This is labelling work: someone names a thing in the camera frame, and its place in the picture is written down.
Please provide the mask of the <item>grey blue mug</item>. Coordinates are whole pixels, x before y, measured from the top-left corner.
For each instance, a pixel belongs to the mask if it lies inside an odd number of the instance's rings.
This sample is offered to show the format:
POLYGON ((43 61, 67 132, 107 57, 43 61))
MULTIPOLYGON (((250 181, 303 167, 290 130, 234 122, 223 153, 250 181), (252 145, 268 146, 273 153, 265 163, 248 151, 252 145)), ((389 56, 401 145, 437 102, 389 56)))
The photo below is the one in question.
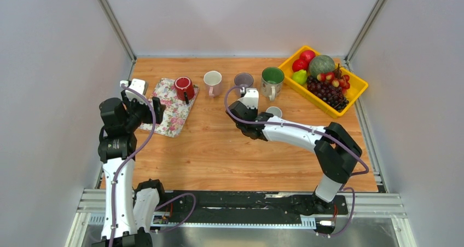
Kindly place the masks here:
POLYGON ((281 118, 282 115, 283 115, 282 110, 279 107, 276 107, 276 106, 268 107, 266 109, 266 113, 270 113, 273 116, 276 116, 276 117, 279 117, 279 118, 281 118))

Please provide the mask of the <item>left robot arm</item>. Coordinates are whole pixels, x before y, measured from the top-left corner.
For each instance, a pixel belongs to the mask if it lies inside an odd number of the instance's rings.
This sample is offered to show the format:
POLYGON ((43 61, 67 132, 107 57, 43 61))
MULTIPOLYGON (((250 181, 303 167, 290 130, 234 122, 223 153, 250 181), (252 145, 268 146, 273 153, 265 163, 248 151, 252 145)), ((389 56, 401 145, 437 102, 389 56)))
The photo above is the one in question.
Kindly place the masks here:
POLYGON ((142 123, 157 123, 163 116, 143 93, 124 88, 121 98, 99 106, 104 126, 100 131, 98 155, 106 180, 105 220, 101 239, 94 246, 152 246, 150 226, 153 212, 167 204, 162 183, 149 179, 132 188, 137 146, 135 130, 142 123))

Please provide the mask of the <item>pink faceted mug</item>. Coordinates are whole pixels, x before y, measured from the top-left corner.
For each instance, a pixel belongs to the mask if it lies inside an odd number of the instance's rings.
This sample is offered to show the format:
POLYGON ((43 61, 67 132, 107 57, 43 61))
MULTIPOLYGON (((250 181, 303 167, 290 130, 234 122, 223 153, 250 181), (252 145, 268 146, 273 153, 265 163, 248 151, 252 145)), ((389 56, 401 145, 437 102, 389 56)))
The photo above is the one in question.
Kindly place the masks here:
POLYGON ((217 97, 222 92, 222 75, 218 71, 208 71, 204 74, 204 83, 209 97, 217 97))

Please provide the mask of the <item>cream floral mug green inside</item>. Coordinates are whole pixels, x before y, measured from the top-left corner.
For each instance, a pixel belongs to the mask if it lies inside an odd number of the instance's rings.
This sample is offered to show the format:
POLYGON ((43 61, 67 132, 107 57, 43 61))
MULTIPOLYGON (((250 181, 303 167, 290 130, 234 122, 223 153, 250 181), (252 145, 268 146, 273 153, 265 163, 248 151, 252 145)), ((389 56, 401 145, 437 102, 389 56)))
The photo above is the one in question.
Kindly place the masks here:
POLYGON ((267 67, 263 70, 260 93, 270 101, 275 101, 282 90, 285 75, 278 67, 267 67))

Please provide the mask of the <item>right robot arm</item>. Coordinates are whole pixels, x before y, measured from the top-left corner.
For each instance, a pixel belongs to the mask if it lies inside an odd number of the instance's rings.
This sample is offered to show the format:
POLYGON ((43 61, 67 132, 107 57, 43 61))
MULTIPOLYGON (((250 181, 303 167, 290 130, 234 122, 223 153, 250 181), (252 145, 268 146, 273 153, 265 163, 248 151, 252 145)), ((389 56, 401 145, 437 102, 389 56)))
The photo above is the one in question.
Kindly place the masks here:
POLYGON ((232 103, 226 112, 245 136, 287 143, 315 154, 323 172, 312 198, 318 212, 327 212, 334 206, 336 194, 362 162, 361 148, 338 123, 315 127, 290 122, 273 113, 258 112, 241 101, 232 103))

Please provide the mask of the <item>mauve mug black handle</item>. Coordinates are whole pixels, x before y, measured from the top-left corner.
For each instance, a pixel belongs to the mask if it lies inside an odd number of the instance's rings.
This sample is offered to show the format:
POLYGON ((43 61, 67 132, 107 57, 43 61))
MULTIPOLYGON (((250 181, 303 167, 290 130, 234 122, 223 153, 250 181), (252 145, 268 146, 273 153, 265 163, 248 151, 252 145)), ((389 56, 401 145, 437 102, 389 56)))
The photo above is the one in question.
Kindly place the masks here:
POLYGON ((235 86, 240 88, 235 89, 235 94, 238 97, 241 97, 242 94, 246 92, 247 88, 253 88, 254 85, 254 78, 249 73, 239 73, 234 78, 235 86))

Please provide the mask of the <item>left arm base link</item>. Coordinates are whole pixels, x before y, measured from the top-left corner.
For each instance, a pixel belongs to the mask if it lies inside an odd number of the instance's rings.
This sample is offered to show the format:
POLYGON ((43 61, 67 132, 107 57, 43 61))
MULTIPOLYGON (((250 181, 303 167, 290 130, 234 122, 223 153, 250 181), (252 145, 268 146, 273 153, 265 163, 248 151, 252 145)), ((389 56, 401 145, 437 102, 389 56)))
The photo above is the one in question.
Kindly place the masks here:
POLYGON ((163 184, 159 179, 144 181, 135 189, 134 218, 137 232, 149 232, 155 208, 164 196, 163 184))

